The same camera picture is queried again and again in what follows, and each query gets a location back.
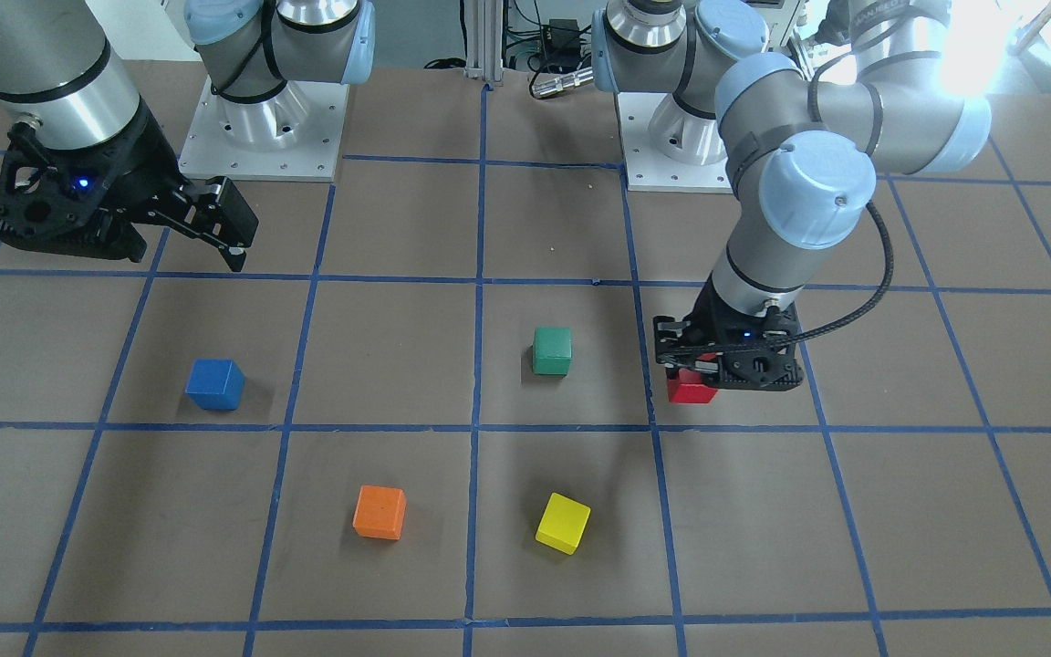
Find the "metal base plate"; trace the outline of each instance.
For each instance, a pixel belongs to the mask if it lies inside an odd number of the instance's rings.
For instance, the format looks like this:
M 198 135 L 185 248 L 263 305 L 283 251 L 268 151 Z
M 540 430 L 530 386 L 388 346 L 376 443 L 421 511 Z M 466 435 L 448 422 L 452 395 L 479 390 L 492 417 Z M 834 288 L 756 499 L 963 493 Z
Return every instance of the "metal base plate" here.
M 197 101 L 189 136 L 181 148 L 181 173 L 193 179 L 228 176 L 233 180 L 289 180 L 333 183 L 347 116 L 346 84 L 292 82 L 310 100 L 305 138 L 282 150 L 250 150 L 226 137 L 209 79 Z
M 626 188 L 634 191 L 688 191 L 730 194 L 724 170 L 727 158 L 714 165 L 693 166 L 673 161 L 652 144 L 646 131 L 655 108 L 667 94 L 619 94 L 619 132 L 626 161 Z

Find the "toy block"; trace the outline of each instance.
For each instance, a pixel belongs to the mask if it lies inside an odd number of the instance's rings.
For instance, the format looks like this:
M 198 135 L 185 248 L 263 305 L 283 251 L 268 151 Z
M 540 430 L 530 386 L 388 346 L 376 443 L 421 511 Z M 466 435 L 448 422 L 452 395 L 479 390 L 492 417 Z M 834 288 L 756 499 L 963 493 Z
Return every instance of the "toy block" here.
M 550 494 L 550 502 L 542 513 L 542 522 L 537 527 L 535 539 L 558 552 L 575 553 L 583 540 L 586 520 L 592 516 L 592 508 L 576 502 L 560 494 Z
M 246 375 L 233 361 L 200 357 L 192 364 L 184 394 L 206 411 L 234 411 L 245 387 Z
M 384 487 L 359 487 L 359 499 L 355 502 L 355 518 L 351 527 L 359 536 L 369 539 L 399 540 L 405 529 L 405 509 L 408 498 L 400 489 Z
M 538 326 L 534 329 L 534 374 L 565 377 L 575 356 L 571 329 L 563 326 Z
M 704 384 L 700 371 L 679 370 L 667 373 L 667 401 L 672 404 L 707 404 L 716 396 L 716 388 Z

